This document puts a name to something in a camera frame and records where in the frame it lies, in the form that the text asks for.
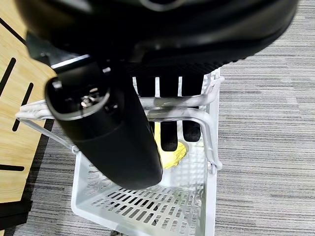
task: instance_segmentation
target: yellow cloth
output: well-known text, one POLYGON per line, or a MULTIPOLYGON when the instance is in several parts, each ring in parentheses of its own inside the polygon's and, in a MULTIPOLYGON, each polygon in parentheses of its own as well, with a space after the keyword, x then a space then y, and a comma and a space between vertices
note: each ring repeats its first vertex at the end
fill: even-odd
POLYGON ((154 139, 157 143, 163 168, 168 169, 172 166, 177 166, 179 161, 182 160, 186 154, 186 148, 184 144, 178 142, 177 149, 175 151, 163 151, 161 148, 160 123, 158 122, 155 123, 154 139))

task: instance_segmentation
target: black stripe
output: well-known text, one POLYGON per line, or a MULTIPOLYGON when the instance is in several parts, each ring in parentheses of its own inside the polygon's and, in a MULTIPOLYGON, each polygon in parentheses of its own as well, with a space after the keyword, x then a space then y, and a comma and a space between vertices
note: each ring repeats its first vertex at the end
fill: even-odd
POLYGON ((1 165, 0 170, 2 171, 23 171, 24 166, 11 166, 11 165, 1 165))
MULTIPOLYGON (((28 90, 27 90, 26 93, 25 93, 25 96, 24 96, 24 99, 23 99, 23 101, 22 101, 21 106, 27 104, 27 102, 28 102, 28 100, 29 100, 29 98, 30 98, 30 95, 31 95, 31 92, 32 92, 33 87, 34 87, 34 84, 33 84, 33 83, 30 83, 30 84, 29 84, 29 87, 28 87, 28 90)), ((14 124, 13 124, 13 127, 12 127, 12 131, 13 131, 13 132, 15 132, 15 131, 18 130, 19 124, 20 124, 20 122, 16 119, 15 122, 14 122, 14 124)))
POLYGON ((26 41, 22 38, 14 29, 12 29, 2 18, 0 18, 0 24, 2 24, 11 34, 13 34, 21 43, 26 45, 26 41))
POLYGON ((3 90, 4 90, 6 82, 8 82, 8 79, 9 79, 10 74, 12 72, 12 69, 13 69, 13 67, 15 65, 15 62, 16 62, 16 59, 15 58, 11 58, 10 63, 8 65, 8 67, 6 68, 6 70, 4 72, 4 75, 3 75, 3 77, 2 77, 2 79, 0 81, 0 96, 1 96, 1 94, 3 92, 3 90))

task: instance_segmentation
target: white metal frame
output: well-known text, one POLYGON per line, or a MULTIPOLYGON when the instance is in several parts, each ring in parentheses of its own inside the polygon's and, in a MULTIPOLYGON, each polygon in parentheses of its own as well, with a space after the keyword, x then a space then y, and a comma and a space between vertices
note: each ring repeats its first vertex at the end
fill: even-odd
MULTIPOLYGON (((210 81, 205 92, 197 96, 160 98, 148 97, 140 98, 141 104, 145 109, 146 116, 150 121, 175 121, 175 120, 192 120, 200 124, 205 156, 208 160, 207 179, 206 179, 206 214, 205 214, 205 235, 214 236, 215 213, 216 213, 216 189, 217 189, 217 171, 222 169, 222 163, 218 157, 218 123, 219 123, 219 93, 220 83, 224 77, 220 76, 220 70, 215 74, 215 79, 210 81), (188 108, 194 106, 206 105, 206 112, 188 108)), ((53 118, 49 112, 45 100, 37 101, 24 105, 16 114, 16 118, 39 131, 40 133, 56 140, 77 155, 77 162, 80 161, 81 153, 76 146, 73 146, 56 136, 52 132, 37 125, 32 120, 43 120, 53 118)), ((74 183, 73 193, 78 190, 78 183, 74 183)), ((113 222, 107 222, 108 226, 113 226, 113 222)))

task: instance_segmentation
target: metal rod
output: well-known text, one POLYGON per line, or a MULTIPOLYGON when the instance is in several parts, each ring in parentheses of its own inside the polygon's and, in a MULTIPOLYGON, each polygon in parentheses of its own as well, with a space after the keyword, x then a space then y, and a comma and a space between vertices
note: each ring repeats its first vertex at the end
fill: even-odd
POLYGON ((26 120, 26 119, 18 119, 20 122, 23 122, 27 126, 37 130, 38 132, 42 133, 43 135, 46 135, 49 138, 52 138, 53 140, 57 141, 58 143, 64 145, 66 148, 70 149, 73 153, 78 153, 79 149, 77 146, 71 145, 67 141, 63 140, 62 138, 58 137, 57 135, 53 134, 49 130, 45 129, 44 127, 41 127, 40 125, 34 123, 33 121, 26 120))

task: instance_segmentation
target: wooden panel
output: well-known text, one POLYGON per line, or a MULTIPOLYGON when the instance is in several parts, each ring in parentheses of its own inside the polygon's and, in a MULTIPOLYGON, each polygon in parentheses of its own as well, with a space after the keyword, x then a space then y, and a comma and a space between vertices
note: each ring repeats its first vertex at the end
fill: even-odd
POLYGON ((21 37, 25 38, 26 27, 22 22, 14 2, 14 0, 1 0, 0 17, 21 37))
POLYGON ((16 63, 0 96, 0 164, 23 166, 23 171, 0 171, 0 203, 19 201, 32 164, 40 133, 20 123, 12 131, 30 83, 33 83, 29 102, 43 99, 46 81, 55 76, 48 66, 32 60, 26 47, 5 27, 0 25, 0 78, 12 58, 16 63))

